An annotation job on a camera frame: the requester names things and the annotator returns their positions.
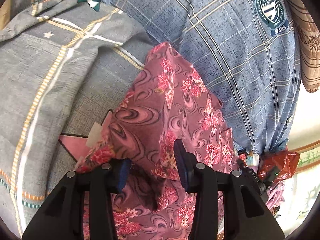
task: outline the pink floral fabric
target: pink floral fabric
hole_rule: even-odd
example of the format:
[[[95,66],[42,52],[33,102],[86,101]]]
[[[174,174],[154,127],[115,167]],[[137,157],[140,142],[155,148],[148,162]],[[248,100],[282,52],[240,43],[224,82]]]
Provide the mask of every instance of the pink floral fabric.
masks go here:
[[[120,239],[188,238],[196,195],[188,195],[181,186],[173,143],[182,139],[199,162],[231,172],[236,168],[232,131],[221,108],[191,63],[170,44],[161,43],[148,53],[145,68],[103,127],[102,140],[77,169],[88,172],[111,158],[132,160],[123,193],[112,197]],[[218,197],[221,219],[221,192]]]

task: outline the blue plaid fabric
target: blue plaid fabric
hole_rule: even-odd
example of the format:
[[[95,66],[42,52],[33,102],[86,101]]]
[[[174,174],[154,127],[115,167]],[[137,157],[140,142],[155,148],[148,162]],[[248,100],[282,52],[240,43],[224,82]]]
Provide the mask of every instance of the blue plaid fabric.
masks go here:
[[[284,0],[102,0],[169,41],[223,103],[236,148],[285,147],[300,89],[300,48]]]

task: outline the white star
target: white star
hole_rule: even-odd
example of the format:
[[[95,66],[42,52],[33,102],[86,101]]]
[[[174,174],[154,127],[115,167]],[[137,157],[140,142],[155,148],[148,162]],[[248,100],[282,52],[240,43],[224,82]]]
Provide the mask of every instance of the white star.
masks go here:
[[[48,38],[48,39],[50,39],[51,38],[51,36],[53,36],[54,34],[52,34],[51,32],[48,32],[48,33],[44,33],[44,38]]]

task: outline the metal screw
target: metal screw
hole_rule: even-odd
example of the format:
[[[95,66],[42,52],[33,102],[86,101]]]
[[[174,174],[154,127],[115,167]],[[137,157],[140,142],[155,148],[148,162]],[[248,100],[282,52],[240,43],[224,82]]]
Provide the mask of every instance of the metal screw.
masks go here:
[[[76,174],[76,173],[75,173],[74,171],[68,171],[68,172],[67,172],[67,177],[68,177],[68,178],[72,178],[72,177],[75,176],[75,174]]]
[[[101,168],[104,169],[104,170],[108,170],[108,169],[111,168],[111,165],[109,163],[103,163]]]
[[[232,175],[235,176],[235,177],[240,177],[241,176],[241,172],[237,171],[237,170],[234,170],[234,171],[232,171]]]
[[[197,163],[196,167],[200,170],[203,170],[205,168],[205,165],[203,163]]]

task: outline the green stitched stripe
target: green stitched stripe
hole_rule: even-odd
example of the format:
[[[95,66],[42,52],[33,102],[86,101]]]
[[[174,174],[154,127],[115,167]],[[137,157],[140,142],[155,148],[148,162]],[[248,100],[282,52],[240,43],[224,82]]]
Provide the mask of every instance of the green stitched stripe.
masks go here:
[[[0,179],[0,183],[7,189],[7,191],[10,192],[10,186],[4,181],[4,179]],[[40,208],[41,205],[34,205],[34,204],[30,204],[24,200],[22,200],[22,204],[24,204],[26,207],[29,207],[29,208]]]

